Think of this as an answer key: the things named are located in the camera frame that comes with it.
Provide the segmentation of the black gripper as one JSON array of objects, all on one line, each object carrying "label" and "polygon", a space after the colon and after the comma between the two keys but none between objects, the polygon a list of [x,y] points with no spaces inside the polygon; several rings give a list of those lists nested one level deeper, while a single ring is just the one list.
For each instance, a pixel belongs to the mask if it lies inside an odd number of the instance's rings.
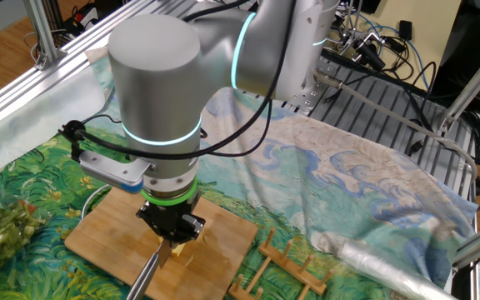
[{"label": "black gripper", "polygon": [[174,243],[196,240],[206,221],[193,214],[199,196],[180,197],[170,200],[147,199],[137,211],[141,218],[159,237]]}]

